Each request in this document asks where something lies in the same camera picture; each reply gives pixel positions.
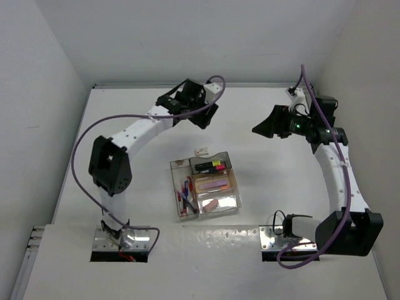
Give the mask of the yellow black highlighter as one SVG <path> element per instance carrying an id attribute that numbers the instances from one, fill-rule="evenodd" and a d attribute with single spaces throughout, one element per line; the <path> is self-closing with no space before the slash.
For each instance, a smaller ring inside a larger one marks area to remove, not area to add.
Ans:
<path id="1" fill-rule="evenodd" d="M 197 164 L 194 167 L 195 167 L 195 170 L 201 171 L 203 169 L 209 169 L 209 168 L 220 166 L 220 165 L 221 165 L 221 161 L 216 160 L 216 161 L 210 161 L 210 162 L 204 162 L 201 164 Z"/>

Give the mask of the pink black highlighter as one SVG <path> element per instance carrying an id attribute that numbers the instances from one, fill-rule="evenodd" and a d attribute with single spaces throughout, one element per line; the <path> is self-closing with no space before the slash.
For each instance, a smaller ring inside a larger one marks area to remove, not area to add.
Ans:
<path id="1" fill-rule="evenodd" d="M 201 170 L 200 173 L 201 174 L 215 174 L 215 173 L 218 173 L 219 171 L 223 171 L 223 170 L 225 170 L 225 166 L 220 165 L 220 166 L 213 166 L 208 169 Z"/>

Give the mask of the red ballpoint pen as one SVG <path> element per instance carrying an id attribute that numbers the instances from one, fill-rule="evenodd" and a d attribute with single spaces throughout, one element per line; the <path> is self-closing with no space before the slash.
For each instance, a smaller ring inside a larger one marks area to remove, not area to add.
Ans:
<path id="1" fill-rule="evenodd" d="M 187 177 L 187 181 L 188 181 L 188 195 L 191 198 L 191 201 L 194 202 L 195 198 L 194 198 L 194 194 L 193 194 L 193 183 L 192 183 L 192 179 L 190 176 Z"/>

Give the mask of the blue gel pen clear cap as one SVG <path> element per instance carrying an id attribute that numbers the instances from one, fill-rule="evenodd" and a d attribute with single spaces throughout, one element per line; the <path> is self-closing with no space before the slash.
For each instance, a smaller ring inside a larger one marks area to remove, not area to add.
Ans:
<path id="1" fill-rule="evenodd" d="M 181 197 L 183 200 L 186 202 L 187 206 L 190 208 L 190 210 L 194 213 L 197 214 L 198 210 L 192 205 L 192 203 L 187 199 L 186 195 L 183 192 L 180 192 Z"/>

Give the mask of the pink mini stapler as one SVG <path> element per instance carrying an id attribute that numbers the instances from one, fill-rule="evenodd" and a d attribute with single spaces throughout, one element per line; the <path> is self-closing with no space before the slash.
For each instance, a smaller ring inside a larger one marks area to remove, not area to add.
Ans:
<path id="1" fill-rule="evenodd" d="M 212 201 L 210 201 L 209 203 L 204 205 L 202 207 L 202 210 L 205 213 L 210 213 L 212 210 L 216 209 L 218 206 L 219 206 L 219 200 L 218 199 L 213 199 Z"/>

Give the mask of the red gel pen clear cap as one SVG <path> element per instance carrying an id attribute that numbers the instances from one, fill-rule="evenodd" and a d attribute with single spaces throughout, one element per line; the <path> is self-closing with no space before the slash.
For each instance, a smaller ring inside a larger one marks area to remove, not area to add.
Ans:
<path id="1" fill-rule="evenodd" d="M 186 215 L 186 213 L 187 213 L 187 204 L 186 204 L 186 200 L 185 200 L 186 193 L 185 193 L 185 187 L 184 186 L 182 186 L 182 188 L 181 188 L 181 193 L 182 193 L 181 198 L 182 198 L 182 211 L 183 211 L 182 214 Z"/>

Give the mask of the blue ballpoint pen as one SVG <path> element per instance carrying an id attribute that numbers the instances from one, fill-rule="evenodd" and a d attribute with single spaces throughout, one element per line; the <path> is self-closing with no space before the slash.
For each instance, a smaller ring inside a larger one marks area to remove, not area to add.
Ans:
<path id="1" fill-rule="evenodd" d="M 187 202 L 189 202 L 190 200 L 189 192 L 190 192 L 190 182 L 189 180 L 186 180 L 182 188 L 182 193 L 184 194 L 184 197 L 187 200 Z"/>

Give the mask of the orange pastel highlighter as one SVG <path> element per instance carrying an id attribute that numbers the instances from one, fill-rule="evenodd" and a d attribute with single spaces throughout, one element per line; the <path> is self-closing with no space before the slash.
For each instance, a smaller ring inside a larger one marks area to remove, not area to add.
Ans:
<path id="1" fill-rule="evenodd" d="M 225 191 L 225 190 L 227 190 L 229 188 L 230 188 L 229 186 L 221 186 L 221 187 L 217 187 L 217 188 L 214 188 L 214 189 L 208 189 L 208 190 L 205 191 L 205 193 L 220 193 L 220 192 Z"/>

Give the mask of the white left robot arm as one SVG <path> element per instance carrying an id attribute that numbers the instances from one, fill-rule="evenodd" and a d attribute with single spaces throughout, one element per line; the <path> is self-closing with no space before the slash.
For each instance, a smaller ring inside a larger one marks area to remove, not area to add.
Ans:
<path id="1" fill-rule="evenodd" d="M 182 120 L 206 129 L 218 110 L 216 101 L 225 85 L 210 79 L 205 84 L 187 79 L 159 96 L 145 116 L 111 137 L 94 140 L 89 174 L 99 188 L 104 216 L 102 228 L 115 240 L 129 225 L 126 216 L 125 190 L 132 181 L 131 159 L 148 142 Z"/>

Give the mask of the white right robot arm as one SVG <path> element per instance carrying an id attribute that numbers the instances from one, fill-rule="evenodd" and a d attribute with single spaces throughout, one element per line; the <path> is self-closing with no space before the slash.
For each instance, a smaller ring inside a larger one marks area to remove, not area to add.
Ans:
<path id="1" fill-rule="evenodd" d="M 286 239 L 306 238 L 326 254 L 367 256 L 383 228 L 381 214 L 372 212 L 364 200 L 349 161 L 345 130 L 334 125 L 338 102 L 319 97 L 309 114 L 299 114 L 285 105 L 275 105 L 270 115 L 252 129 L 266 138 L 303 136 L 322 171 L 329 199 L 329 216 L 318 221 L 311 216 L 288 214 L 280 231 Z"/>

